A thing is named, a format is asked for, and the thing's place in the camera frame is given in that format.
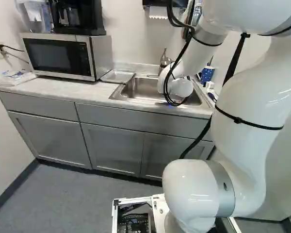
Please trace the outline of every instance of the microwave window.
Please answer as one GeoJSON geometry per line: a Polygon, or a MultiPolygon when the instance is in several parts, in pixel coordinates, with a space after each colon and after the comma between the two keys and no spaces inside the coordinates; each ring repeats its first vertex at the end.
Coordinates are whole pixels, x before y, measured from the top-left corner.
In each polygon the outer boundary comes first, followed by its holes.
{"type": "Polygon", "coordinates": [[[66,47],[41,44],[29,44],[29,46],[37,67],[71,69],[66,47]]]}

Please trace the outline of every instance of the strap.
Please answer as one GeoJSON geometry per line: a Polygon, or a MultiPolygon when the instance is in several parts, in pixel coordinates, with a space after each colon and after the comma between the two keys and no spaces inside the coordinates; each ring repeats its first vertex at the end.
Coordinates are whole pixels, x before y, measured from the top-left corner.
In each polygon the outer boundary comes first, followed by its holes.
{"type": "Polygon", "coordinates": [[[226,72],[226,76],[224,78],[223,81],[223,85],[231,78],[234,76],[235,70],[236,70],[236,66],[239,60],[239,57],[241,55],[242,49],[243,49],[243,44],[246,38],[250,38],[250,34],[247,33],[242,33],[241,34],[241,39],[238,43],[238,46],[235,50],[235,53],[233,55],[233,58],[231,60],[231,63],[229,64],[228,70],[226,72]]]}
{"type": "Polygon", "coordinates": [[[246,124],[252,127],[256,127],[256,128],[260,128],[260,129],[264,129],[264,130],[281,130],[283,128],[282,127],[269,127],[269,126],[264,126],[264,125],[258,125],[255,123],[251,123],[249,121],[243,120],[240,117],[237,116],[232,116],[231,114],[228,114],[226,112],[224,112],[223,110],[221,110],[217,105],[215,105],[215,109],[218,110],[220,113],[222,113],[223,115],[227,116],[228,118],[231,118],[232,120],[234,120],[234,122],[236,124],[246,124]]]}

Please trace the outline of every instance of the plastic bag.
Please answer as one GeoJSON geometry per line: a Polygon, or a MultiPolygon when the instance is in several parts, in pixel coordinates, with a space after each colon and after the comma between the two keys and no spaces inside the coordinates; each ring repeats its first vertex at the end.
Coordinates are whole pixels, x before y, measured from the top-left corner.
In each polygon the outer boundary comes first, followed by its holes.
{"type": "Polygon", "coordinates": [[[37,75],[27,70],[21,69],[17,71],[5,71],[0,74],[0,85],[2,86],[16,86],[36,78],[37,75]]]}

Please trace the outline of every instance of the paper towel dispenser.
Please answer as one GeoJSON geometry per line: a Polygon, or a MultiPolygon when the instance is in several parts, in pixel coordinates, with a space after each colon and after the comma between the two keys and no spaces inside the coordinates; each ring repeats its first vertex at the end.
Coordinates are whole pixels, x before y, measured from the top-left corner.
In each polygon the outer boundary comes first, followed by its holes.
{"type": "MultiPolygon", "coordinates": [[[[186,8],[189,0],[174,0],[173,7],[186,8]]],[[[168,0],[142,0],[143,6],[165,6],[167,7],[168,0]]]]}

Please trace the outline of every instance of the paper towel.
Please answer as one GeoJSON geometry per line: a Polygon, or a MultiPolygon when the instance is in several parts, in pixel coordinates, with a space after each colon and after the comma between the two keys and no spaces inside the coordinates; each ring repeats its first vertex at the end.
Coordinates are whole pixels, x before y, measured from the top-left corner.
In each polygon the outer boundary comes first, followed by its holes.
{"type": "MultiPolygon", "coordinates": [[[[178,18],[180,15],[180,8],[173,7],[173,12],[174,12],[175,17],[178,18]]],[[[149,17],[155,18],[155,19],[168,19],[167,7],[150,6],[149,17]]]]}

